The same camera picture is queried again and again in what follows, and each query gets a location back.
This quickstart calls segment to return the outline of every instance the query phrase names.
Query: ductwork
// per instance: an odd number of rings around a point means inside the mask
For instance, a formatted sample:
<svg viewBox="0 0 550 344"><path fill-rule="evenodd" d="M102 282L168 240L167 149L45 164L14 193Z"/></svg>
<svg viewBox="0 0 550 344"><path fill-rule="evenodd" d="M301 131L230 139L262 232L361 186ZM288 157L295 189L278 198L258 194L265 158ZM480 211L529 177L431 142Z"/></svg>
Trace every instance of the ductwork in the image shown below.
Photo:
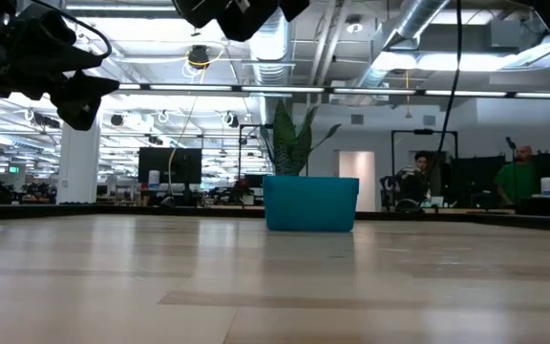
<svg viewBox="0 0 550 344"><path fill-rule="evenodd" d="M249 40L251 57L258 61L284 61L287 56L288 23L282 10L277 9ZM289 66L276 64L254 65L254 76L259 85L286 85ZM261 122L272 123L279 99L261 98Z"/></svg>
<svg viewBox="0 0 550 344"><path fill-rule="evenodd" d="M385 40L377 40L380 47L374 47L377 49L376 54L374 54L375 60L357 79L354 86L362 88L376 88L379 86L389 72L387 69L380 69L379 64L375 63L383 49L405 39L418 38L434 20L438 12L448 3L449 0L406 0L401 6L400 15L395 19L396 24L392 32ZM352 97L350 103L354 105L358 102L358 97Z"/></svg>

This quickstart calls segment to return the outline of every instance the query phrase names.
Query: wooden floor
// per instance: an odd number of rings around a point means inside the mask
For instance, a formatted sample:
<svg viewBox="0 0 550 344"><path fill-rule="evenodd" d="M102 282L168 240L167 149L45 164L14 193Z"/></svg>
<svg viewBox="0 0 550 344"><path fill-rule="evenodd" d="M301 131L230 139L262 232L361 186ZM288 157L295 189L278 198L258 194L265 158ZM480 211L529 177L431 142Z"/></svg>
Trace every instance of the wooden floor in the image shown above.
<svg viewBox="0 0 550 344"><path fill-rule="evenodd" d="M0 222L0 344L550 344L550 232L80 216Z"/></svg>

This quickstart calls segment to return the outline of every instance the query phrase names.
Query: ceiling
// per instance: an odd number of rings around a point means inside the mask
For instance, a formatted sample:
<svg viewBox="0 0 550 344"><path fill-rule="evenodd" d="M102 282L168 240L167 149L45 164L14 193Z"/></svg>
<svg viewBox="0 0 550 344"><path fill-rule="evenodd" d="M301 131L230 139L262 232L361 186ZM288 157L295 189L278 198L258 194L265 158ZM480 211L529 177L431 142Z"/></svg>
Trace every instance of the ceiling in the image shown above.
<svg viewBox="0 0 550 344"><path fill-rule="evenodd" d="M325 71L325 84L332 82L350 83L373 63L376 58L374 41L380 28L387 27L395 21L400 12L399 0L356 0L351 1L347 8L347 16L359 16L358 22L362 31L350 33L342 29L338 40L334 43L332 36L329 44L336 44L333 50L332 62ZM227 41L216 22L211 22L202 29L195 30L184 20L179 19L174 11L159 11L156 17L147 18L149 11L121 11L120 9L90 10L90 6L170 6L167 0L129 0L129 1L91 1L78 2L67 0L69 12L85 22L93 25L109 37L114 53L100 68L91 70L92 75L115 78L123 83L205 83L205 84L254 84L256 83L256 60L248 43ZM273 66L285 64L290 67L289 85L307 85L311 81L311 70L318 46L320 31L325 29L324 13L328 1L312 1L311 6L296 18L288 29L287 54L283 61L271 61ZM514 72L464 72L460 79L460 89L466 90L528 90L550 91L550 54L540 56L540 52L523 56L521 52L535 47L545 47L543 43L544 27L527 9L515 7L507 1L464 1L463 22L468 34L468 51L476 53L499 54L518 57L513 62L523 62L522 68ZM518 30L510 37L516 46L511 51L495 47L497 42L491 36L491 45L473 40L473 34L487 34L493 29L490 23L502 20L506 25L512 25ZM450 4L433 21L432 25L422 34L418 50L398 51L397 54L409 54L420 58L425 54L452 53L455 51L454 36L451 29L455 27L455 11ZM105 45L96 36L75 26L79 39L77 47L102 53ZM186 54L194 45L205 45L211 59L211 64L204 73L188 68ZM412 69L408 71L393 69L389 71L381 86L395 88L430 88L449 89L453 72ZM413 98L388 97L378 100L360 99L357 110L363 114L402 111L408 104L412 111L423 112L426 109L440 109L446 99L443 98ZM293 102L305 103L303 98L293 98ZM324 99L321 112L329 113L322 121L330 125L337 121L339 110L347 116L358 109L350 108L348 104L328 104ZM165 145L203 147L205 154L220 156L222 149L228 152L226 156L231 161L223 164L225 169L216 175L222 178L232 177L236 173L236 157L239 135L238 128L225 124L230 115L237 116L240 123L259 124L264 120L261 114L260 97L194 97L194 96L132 96L113 95L103 99L100 107L102 121L101 139L101 176L117 173L135 175L137 173L137 150L149 146L148 138L143 135L152 133L161 137ZM36 176L55 175L60 152L60 129L45 128L34 123L34 114L60 120L54 107L44 98L40 101L30 101L22 95L12 95L9 99L0 99L0 161L29 161L28 169ZM122 126L112 124L112 116L125 117ZM188 120L185 137L180 139L182 128ZM389 126L409 125L404 117L388 119ZM367 120L367 128L380 127L380 121ZM251 171L269 171L268 163L261 157L262 147L258 140L250 139L243 148L244 159L252 164Z"/></svg>

